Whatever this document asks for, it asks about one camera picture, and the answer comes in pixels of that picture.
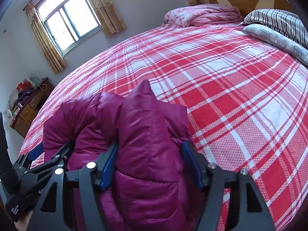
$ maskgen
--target window frame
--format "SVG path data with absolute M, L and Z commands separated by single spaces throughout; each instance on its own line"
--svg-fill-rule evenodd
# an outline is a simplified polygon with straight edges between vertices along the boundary
M 65 56 L 70 50 L 72 50 L 74 47 L 76 47 L 76 46 L 77 46 L 78 44 L 80 44 L 82 41 L 84 41 L 85 39 L 89 38 L 91 35 L 95 34 L 96 32 L 100 31 L 100 30 L 101 30 L 101 27 L 102 27 L 102 26 L 101 26 L 101 23 L 98 21 L 98 18 L 97 18 L 97 16 L 96 16 L 96 14 L 95 14 L 94 11 L 93 11 L 93 8 L 92 8 L 91 5 L 89 4 L 89 1 L 88 1 L 88 0 L 85 0 L 85 1 L 86 1 L 86 4 L 88 5 L 88 7 L 89 7 L 89 9 L 90 9 L 90 11 L 91 11 L 91 13 L 92 13 L 92 15 L 93 15 L 93 17 L 94 17 L 96 23 L 98 24 L 98 26 L 95 27 L 95 28 L 93 28 L 92 30 L 90 30 L 88 33 L 86 33 L 86 34 L 84 34 L 84 35 L 81 36 L 81 35 L 78 33 L 78 30 L 76 29 L 76 27 L 75 27 L 73 21 L 71 20 L 71 18 L 70 18 L 70 16 L 69 16 L 68 12 L 67 12 L 67 10 L 66 10 L 66 8 L 65 8 L 65 6 L 64 6 L 68 1 L 69 1 L 69 0 L 64 0 L 62 3 L 60 3 L 53 11 L 51 11 L 51 12 L 49 13 L 49 15 L 48 15 L 45 19 L 42 19 L 41 16 L 40 16 L 41 22 L 42 22 L 42 24 L 43 24 L 43 26 L 44 26 L 44 28 L 45 28 L 45 30 L 46 30 L 46 32 L 47 32 L 49 38 L 51 39 L 51 41 L 52 41 L 53 44 L 56 46 L 56 48 L 58 49 L 58 51 L 60 52 L 60 54 L 61 54 L 62 56 Z M 72 32 L 70 31 L 70 28 L 68 27 L 66 21 L 64 20 L 62 14 L 60 13 L 60 9 L 61 9 L 61 8 L 63 9 L 65 15 L 67 16 L 68 21 L 70 22 L 70 24 L 71 24 L 71 26 L 72 26 L 72 28 L 73 28 L 75 34 L 76 34 L 77 37 L 78 37 L 78 40 L 75 39 L 75 37 L 73 36 Z M 72 43 L 72 44 L 71 44 L 69 47 L 67 47 L 65 50 L 62 50 L 62 48 L 61 48 L 60 45 L 58 44 L 57 40 L 53 37 L 53 35 L 52 35 L 52 33 L 51 33 L 51 30 L 50 30 L 50 28 L 49 28 L 49 26 L 48 26 L 48 23 L 47 23 L 47 20 L 48 20 L 49 18 L 51 18 L 56 12 L 59 12 L 59 14 L 60 14 L 60 16 L 61 16 L 61 18 L 62 18 L 62 20 L 63 20 L 63 22 L 64 22 L 64 24 L 65 24 L 65 26 L 66 26 L 66 28 L 67 28 L 67 30 L 69 31 L 71 37 L 72 37 L 73 40 L 74 40 L 74 43 Z

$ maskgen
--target screw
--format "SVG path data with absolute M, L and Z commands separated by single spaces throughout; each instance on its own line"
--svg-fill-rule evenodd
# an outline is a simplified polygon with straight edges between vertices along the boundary
M 63 173 L 63 169 L 62 168 L 57 168 L 55 171 L 54 171 L 54 173 L 56 174 L 56 175 L 60 175 L 60 174 L 62 174 Z
M 245 168 L 241 169 L 240 172 L 241 172 L 242 175 L 247 175 L 248 174 L 248 170 L 245 169 Z
M 96 163 L 94 161 L 91 161 L 87 164 L 87 168 L 95 168 Z
M 217 167 L 217 165 L 216 165 L 215 163 L 213 163 L 213 162 L 210 162 L 210 163 L 208 164 L 208 167 L 211 168 L 211 169 L 214 169 L 214 168 Z

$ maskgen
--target wooden dresser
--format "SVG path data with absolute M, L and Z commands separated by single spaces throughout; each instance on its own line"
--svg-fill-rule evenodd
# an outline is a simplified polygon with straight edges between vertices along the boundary
M 53 89 L 54 86 L 48 78 L 44 79 L 24 104 L 23 108 L 18 112 L 11 127 L 22 137 L 26 137 L 34 118 L 50 96 Z

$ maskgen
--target patterned pillow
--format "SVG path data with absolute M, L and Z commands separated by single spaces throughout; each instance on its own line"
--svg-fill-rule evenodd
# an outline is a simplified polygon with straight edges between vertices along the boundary
M 267 43 L 288 52 L 302 64 L 308 66 L 308 50 L 283 36 L 279 32 L 276 32 L 261 24 L 251 24 L 244 27 L 243 30 L 254 38 L 266 41 Z
M 279 9 L 257 9 L 250 12 L 240 25 L 252 23 L 268 26 L 308 49 L 308 33 L 294 13 Z

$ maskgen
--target red and white checkered sheet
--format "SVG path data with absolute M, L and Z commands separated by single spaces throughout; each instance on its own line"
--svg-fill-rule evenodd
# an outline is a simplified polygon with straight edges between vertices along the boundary
M 308 192 L 308 71 L 242 28 L 164 24 L 106 50 L 55 88 L 21 153 L 42 141 L 44 121 L 63 101 L 104 91 L 127 96 L 148 79 L 159 100 L 187 106 L 200 153 L 223 169 L 248 168 L 282 230 Z M 228 199 L 226 191 L 218 230 Z

